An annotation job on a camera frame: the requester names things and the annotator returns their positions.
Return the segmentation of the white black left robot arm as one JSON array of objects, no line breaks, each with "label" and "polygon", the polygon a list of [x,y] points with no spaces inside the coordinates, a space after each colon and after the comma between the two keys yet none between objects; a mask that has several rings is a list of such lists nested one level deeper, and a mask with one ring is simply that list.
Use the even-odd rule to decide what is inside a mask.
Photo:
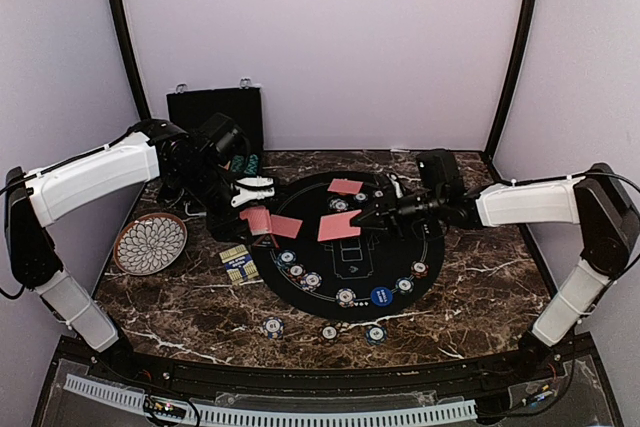
[{"label": "white black left robot arm", "polygon": [[4,234],[11,273],[23,290],[34,291],[72,331],[97,353],[120,383],[141,374],[140,359],[91,295],[65,270],[47,229],[66,214],[135,184],[160,178],[200,203],[217,240],[246,234],[232,219],[240,207],[275,195],[275,181],[225,169],[250,140],[229,117],[216,114],[194,133],[168,120],[147,119],[118,139],[88,152],[29,172],[10,170],[1,189]]}]

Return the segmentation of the brown white chip stack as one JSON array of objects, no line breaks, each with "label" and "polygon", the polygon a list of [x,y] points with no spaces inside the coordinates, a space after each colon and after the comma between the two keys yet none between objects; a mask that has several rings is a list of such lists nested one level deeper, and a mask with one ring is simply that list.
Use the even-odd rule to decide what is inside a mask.
[{"label": "brown white chip stack", "polygon": [[338,329],[333,325],[325,325],[320,330],[320,337],[323,342],[335,343],[339,338]]}]

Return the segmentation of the red chip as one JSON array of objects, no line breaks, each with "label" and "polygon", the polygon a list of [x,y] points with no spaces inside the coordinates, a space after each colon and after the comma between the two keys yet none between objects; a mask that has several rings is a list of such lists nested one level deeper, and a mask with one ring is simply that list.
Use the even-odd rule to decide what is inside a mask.
[{"label": "red chip", "polygon": [[424,262],[416,261],[411,266],[411,272],[416,278],[424,278],[429,273],[429,266]]}]

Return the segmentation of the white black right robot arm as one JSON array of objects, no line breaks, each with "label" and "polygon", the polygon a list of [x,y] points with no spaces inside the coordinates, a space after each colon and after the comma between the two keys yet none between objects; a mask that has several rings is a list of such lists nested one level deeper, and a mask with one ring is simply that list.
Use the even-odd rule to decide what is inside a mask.
[{"label": "white black right robot arm", "polygon": [[510,360],[521,381],[549,363],[551,348],[571,330],[594,334],[599,347],[639,339],[639,188],[599,162],[583,172],[533,180],[495,180],[477,187],[442,174],[415,189],[391,174],[351,226],[400,238],[420,223],[443,229],[520,230],[547,275],[549,300]]}]

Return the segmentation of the teal blue chip stack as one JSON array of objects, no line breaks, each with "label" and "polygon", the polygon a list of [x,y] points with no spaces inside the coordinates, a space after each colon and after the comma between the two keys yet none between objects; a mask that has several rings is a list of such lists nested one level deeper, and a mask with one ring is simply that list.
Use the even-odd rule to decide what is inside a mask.
[{"label": "teal blue chip stack", "polygon": [[387,340],[387,330],[379,325],[369,325],[365,330],[365,339],[369,345],[381,345]]}]

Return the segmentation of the white blue chip top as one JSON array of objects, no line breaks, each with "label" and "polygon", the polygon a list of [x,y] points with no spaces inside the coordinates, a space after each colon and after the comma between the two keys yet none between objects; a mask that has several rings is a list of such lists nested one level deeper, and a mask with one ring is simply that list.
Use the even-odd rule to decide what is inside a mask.
[{"label": "white blue chip top", "polygon": [[332,198],[329,200],[328,207],[333,213],[341,213],[349,209],[349,204],[345,199]]}]

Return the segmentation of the orange chip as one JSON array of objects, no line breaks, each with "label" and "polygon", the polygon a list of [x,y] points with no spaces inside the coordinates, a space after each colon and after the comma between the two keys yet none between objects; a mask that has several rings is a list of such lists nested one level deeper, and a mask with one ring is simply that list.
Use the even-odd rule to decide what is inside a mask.
[{"label": "orange chip", "polygon": [[298,279],[305,275],[306,270],[300,264],[294,264],[288,268],[288,276],[292,279]]}]

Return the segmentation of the blue white chip stack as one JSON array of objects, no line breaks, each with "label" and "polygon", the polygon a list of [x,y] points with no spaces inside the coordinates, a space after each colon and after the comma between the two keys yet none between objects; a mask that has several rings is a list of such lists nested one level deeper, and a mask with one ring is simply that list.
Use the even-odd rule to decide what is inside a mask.
[{"label": "blue white chip stack", "polygon": [[279,317],[268,317],[263,321],[262,331],[269,339],[280,339],[284,334],[284,323]]}]

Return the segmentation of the red card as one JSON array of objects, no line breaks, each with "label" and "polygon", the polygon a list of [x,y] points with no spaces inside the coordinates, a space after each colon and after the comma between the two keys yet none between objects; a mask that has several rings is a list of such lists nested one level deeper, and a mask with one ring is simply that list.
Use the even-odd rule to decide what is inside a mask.
[{"label": "red card", "polygon": [[361,234],[361,228],[352,226],[351,220],[360,213],[360,210],[354,210],[322,216],[319,221],[317,241],[327,242],[358,237]]},{"label": "red card", "polygon": [[272,234],[289,239],[296,239],[303,225],[300,219],[280,215],[271,215],[270,221]]},{"label": "red card", "polygon": [[362,186],[362,181],[334,178],[327,191],[340,195],[356,195],[361,191]]}]

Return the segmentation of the white blue chip bottom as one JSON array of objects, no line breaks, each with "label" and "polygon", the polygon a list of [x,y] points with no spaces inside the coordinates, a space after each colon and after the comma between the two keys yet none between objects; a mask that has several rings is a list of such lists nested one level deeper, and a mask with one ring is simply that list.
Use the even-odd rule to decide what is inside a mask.
[{"label": "white blue chip bottom", "polygon": [[341,288],[336,293],[336,302],[342,308],[353,307],[356,302],[356,294],[352,289]]}]

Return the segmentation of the red playing card deck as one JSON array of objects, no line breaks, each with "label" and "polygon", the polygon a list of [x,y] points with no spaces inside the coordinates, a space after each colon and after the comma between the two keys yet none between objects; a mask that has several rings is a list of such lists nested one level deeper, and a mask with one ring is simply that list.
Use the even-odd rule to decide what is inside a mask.
[{"label": "red playing card deck", "polygon": [[253,236],[272,233],[272,222],[269,210],[264,206],[254,206],[239,213],[239,218],[246,221]]}]

